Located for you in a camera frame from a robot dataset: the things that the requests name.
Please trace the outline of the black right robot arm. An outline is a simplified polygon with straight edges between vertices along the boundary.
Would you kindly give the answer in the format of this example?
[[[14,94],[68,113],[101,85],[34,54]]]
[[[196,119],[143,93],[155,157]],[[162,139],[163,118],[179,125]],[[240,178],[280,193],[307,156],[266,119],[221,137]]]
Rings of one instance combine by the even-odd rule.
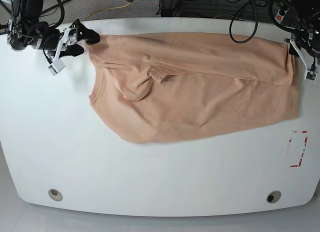
[[[58,29],[65,18],[64,4],[56,0],[60,9],[58,22],[50,25],[40,21],[44,0],[10,0],[11,13],[6,26],[7,43],[15,51],[22,51],[31,46],[42,50],[49,63],[65,56],[77,57],[84,53],[78,42],[87,45],[100,42],[100,35],[85,27],[79,19],[63,31]]]

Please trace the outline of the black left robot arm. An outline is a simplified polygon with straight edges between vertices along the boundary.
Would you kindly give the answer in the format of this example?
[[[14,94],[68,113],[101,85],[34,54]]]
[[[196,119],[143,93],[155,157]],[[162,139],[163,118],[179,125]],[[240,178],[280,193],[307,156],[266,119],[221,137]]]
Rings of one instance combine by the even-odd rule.
[[[315,59],[320,57],[320,0],[247,0],[229,24],[229,36],[233,42],[244,44],[255,36],[259,23],[258,1],[265,2],[271,22],[279,29],[291,33],[299,49],[304,48]],[[245,40],[236,40],[232,34],[232,25],[248,5],[251,5],[253,12],[253,32]],[[296,19],[296,27],[282,25],[287,13]]]

